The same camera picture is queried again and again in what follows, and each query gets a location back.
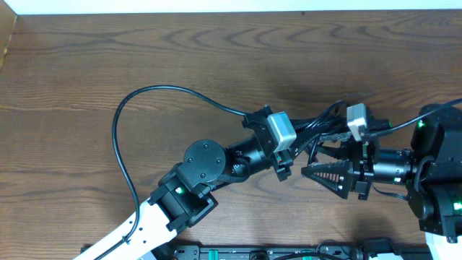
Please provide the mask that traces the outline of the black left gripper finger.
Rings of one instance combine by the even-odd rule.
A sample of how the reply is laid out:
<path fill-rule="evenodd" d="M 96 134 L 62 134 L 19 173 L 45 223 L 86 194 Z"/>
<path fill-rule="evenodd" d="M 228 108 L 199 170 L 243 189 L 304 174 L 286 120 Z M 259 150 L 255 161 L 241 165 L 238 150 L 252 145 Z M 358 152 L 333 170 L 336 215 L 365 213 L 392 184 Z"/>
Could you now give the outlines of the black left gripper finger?
<path fill-rule="evenodd" d="M 290 156 L 297 157 L 317 135 L 324 132 L 324 128 L 314 128 L 298 133 L 296 140 L 294 140 L 289 148 Z"/>
<path fill-rule="evenodd" d="M 290 122 L 296 132 L 302 132 L 323 127 L 328 121 L 326 119 L 317 120 L 316 118 L 304 118 L 291 119 Z"/>

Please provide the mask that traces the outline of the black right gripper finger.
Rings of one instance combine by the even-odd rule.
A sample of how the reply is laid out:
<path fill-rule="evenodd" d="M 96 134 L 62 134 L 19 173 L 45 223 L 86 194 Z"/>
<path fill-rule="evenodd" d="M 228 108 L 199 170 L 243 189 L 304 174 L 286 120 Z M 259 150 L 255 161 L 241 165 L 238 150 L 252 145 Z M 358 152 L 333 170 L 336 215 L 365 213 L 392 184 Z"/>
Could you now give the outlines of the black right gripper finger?
<path fill-rule="evenodd" d="M 352 137 L 352 133 L 350 131 L 342 132 L 342 133 L 323 133 L 321 137 L 318 139 L 318 142 L 346 142 Z"/>
<path fill-rule="evenodd" d="M 353 177 L 353 166 L 349 161 L 308 165 L 301 169 L 301 174 L 342 199 L 349 196 Z"/>

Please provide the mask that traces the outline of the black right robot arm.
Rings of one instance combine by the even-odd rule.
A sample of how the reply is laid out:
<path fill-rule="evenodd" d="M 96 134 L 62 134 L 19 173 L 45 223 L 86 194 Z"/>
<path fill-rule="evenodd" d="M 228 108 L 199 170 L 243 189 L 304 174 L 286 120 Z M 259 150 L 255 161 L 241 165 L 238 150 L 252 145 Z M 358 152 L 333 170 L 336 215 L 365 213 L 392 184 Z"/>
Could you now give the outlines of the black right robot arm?
<path fill-rule="evenodd" d="M 355 192 L 366 200 L 374 183 L 405 186 L 407 201 L 425 233 L 432 259 L 461 258 L 461 109 L 457 102 L 424 106 L 410 149 L 382 149 L 379 138 L 406 127 L 374 118 L 363 104 L 347 108 L 351 136 L 338 148 L 315 152 L 335 162 L 309 162 L 301 173 L 342 199 Z"/>

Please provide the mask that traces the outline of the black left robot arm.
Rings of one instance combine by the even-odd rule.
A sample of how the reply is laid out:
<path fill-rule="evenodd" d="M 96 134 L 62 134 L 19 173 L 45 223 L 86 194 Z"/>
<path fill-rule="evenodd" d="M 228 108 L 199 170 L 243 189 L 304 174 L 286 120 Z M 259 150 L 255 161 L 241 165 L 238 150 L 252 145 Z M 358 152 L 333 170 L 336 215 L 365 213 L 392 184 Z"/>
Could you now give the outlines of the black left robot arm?
<path fill-rule="evenodd" d="M 243 116 L 253 135 L 229 147 L 210 139 L 194 142 L 183 161 L 161 178 L 149 198 L 122 225 L 90 246 L 79 259 L 140 259 L 170 242 L 209 214 L 217 205 L 212 192 L 247 181 L 273 168 L 280 181 L 314 138 L 329 128 L 323 117 L 295 120 L 263 108 Z"/>

